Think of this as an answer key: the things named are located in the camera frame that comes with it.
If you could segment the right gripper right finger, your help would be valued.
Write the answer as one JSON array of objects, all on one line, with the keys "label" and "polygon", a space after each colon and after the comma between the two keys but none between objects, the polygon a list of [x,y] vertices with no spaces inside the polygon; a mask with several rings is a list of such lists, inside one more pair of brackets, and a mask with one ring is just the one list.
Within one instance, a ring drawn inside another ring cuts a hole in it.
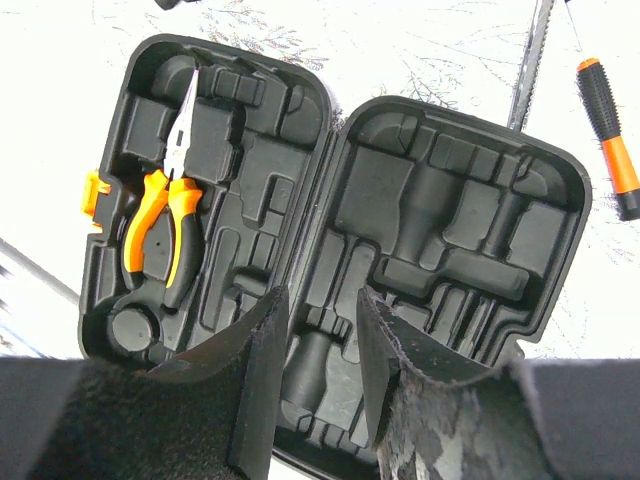
[{"label": "right gripper right finger", "polygon": [[419,331],[367,287],[357,330],[382,478],[638,477],[637,360],[489,368]]}]

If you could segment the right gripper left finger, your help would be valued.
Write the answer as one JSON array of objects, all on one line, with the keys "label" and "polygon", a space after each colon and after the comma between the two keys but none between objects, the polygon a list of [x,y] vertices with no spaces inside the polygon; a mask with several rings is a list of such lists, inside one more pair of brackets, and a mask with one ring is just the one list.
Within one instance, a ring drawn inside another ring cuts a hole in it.
[{"label": "right gripper left finger", "polygon": [[1,362],[5,479],[264,479],[288,291],[150,371],[99,360]]}]

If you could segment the orange handled pliers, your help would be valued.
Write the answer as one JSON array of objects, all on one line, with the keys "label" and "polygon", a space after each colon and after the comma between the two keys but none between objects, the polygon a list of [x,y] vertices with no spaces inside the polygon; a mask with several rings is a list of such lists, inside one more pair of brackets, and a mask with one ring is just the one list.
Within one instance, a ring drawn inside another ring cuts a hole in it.
[{"label": "orange handled pliers", "polygon": [[148,231],[164,211],[171,213],[171,266],[163,304],[176,309],[193,284],[204,255],[197,207],[203,196],[195,180],[186,177],[185,161],[191,146],[192,121],[200,70],[193,70],[184,99],[169,130],[163,165],[144,177],[144,192],[124,238],[123,266],[136,275],[144,268]]}]

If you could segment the black plastic tool case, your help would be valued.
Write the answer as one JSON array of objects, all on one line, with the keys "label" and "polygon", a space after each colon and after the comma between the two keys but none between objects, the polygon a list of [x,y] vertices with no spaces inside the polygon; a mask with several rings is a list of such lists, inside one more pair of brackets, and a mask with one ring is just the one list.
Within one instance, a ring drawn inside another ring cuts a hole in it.
[{"label": "black plastic tool case", "polygon": [[[137,254],[124,240],[160,170],[192,78],[185,173],[197,205],[193,283],[167,287],[162,212]],[[493,366],[538,340],[591,201],[583,165],[514,130],[399,96],[330,123],[310,71],[202,39],[159,34],[132,53],[100,166],[87,181],[81,351],[153,367],[289,290],[275,454],[321,479],[375,479],[356,326],[370,287],[418,331]]]}]

